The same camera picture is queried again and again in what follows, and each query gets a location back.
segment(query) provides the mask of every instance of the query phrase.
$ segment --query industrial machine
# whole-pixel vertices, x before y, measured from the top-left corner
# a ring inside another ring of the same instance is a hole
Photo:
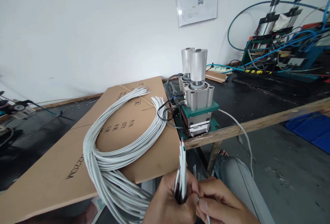
[[[242,58],[244,65],[249,64],[246,70],[271,72],[303,82],[312,82],[327,74],[325,69],[330,66],[330,25],[324,20],[294,28],[302,11],[299,9],[300,1],[295,0],[293,7],[284,14],[275,13],[280,0],[271,1],[269,13],[260,19],[255,36],[250,37],[246,44]]]
[[[207,49],[186,48],[181,52],[183,74],[178,74],[179,89],[170,82],[170,106],[179,132],[194,137],[215,129],[218,123],[212,118],[212,112],[219,105],[213,100],[214,86],[205,82]]]

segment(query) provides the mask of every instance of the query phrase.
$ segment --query power strip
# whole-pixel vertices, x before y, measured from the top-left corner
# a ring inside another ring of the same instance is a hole
[[[220,66],[214,66],[213,68],[211,68],[209,71],[213,71],[213,72],[218,72],[218,73],[225,73],[227,71],[231,71],[231,68],[227,68],[227,67],[220,67]]]

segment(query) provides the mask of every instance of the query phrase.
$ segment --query yellow and black tape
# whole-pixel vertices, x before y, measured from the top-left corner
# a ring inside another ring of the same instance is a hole
[[[264,70],[244,70],[245,73],[250,73],[250,74],[257,74],[257,75],[260,75],[260,74],[268,74],[270,75],[272,72],[271,71],[264,71]]]

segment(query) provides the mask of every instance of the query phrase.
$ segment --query bundle of white cables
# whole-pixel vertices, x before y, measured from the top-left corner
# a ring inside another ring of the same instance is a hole
[[[100,198],[120,223],[141,223],[152,196],[130,182],[118,169],[140,158],[158,139],[166,122],[157,113],[150,127],[130,145],[111,152],[100,152],[96,138],[107,119],[126,102],[150,93],[145,87],[136,88],[110,106],[90,127],[84,139],[84,159],[91,180]],[[163,98],[151,97],[156,111],[164,104]]]
[[[179,157],[180,157],[180,166],[178,169],[178,173],[176,174],[176,179],[174,184],[174,195],[176,193],[176,189],[179,188],[177,202],[183,203],[185,201],[186,191],[187,191],[186,148],[183,138],[181,138],[181,142],[180,142]]]

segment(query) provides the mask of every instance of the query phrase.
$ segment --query foot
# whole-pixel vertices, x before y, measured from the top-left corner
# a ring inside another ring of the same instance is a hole
[[[220,150],[219,154],[223,156],[228,156],[228,153],[225,150]]]

